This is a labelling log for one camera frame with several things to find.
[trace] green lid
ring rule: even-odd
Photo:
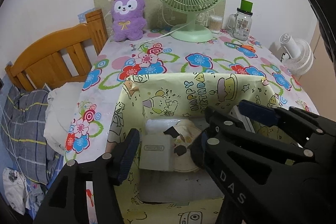
[[[252,2],[249,2],[247,0],[241,0],[240,9],[250,13],[252,11],[252,5],[253,5]]]

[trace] blue checkered fabric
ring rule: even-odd
[[[46,188],[49,190],[49,188],[51,187],[51,185],[53,184],[53,182],[55,181],[57,175],[59,174],[59,172],[61,172],[61,169],[63,168],[63,156],[60,156],[58,161],[57,161],[57,166],[56,166],[56,169],[54,171],[54,174],[52,175],[52,178],[50,180],[50,182],[46,185]],[[27,181],[27,191],[28,193],[30,193],[30,191],[32,190],[33,187],[36,187],[36,183],[29,180],[29,179],[26,179]],[[36,206],[34,206],[34,199],[31,195],[28,195],[28,202],[29,202],[29,205],[30,205],[30,210],[28,210],[28,213],[29,215],[32,217],[32,219],[35,219],[36,217],[36,214],[37,214],[37,208]]]
[[[12,86],[0,126],[2,141],[13,162],[27,178],[42,184],[51,180],[59,158],[43,137],[48,93]]]

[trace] wooden cabinet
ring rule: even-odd
[[[318,27],[310,44],[314,52],[311,69],[299,78],[319,114],[336,121],[336,77]]]

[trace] gray cloth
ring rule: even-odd
[[[32,210],[36,212],[40,208],[42,201],[45,197],[46,190],[42,190],[41,184],[34,184],[33,187],[30,187],[30,192],[28,193],[30,206],[34,206]]]
[[[42,184],[51,179],[59,158],[43,137],[48,93],[43,89],[27,92],[13,86],[0,126],[2,141],[14,164],[17,159],[22,173]]]

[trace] orange scissors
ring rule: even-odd
[[[237,46],[237,47],[245,48],[245,49],[247,49],[247,50],[249,50],[249,51],[255,53],[255,49],[254,49],[252,46],[250,46],[250,45],[239,45],[239,44],[234,44],[234,43],[230,43],[230,42],[228,42],[228,43],[229,43],[229,44],[232,44],[232,45],[235,45],[235,46]]]

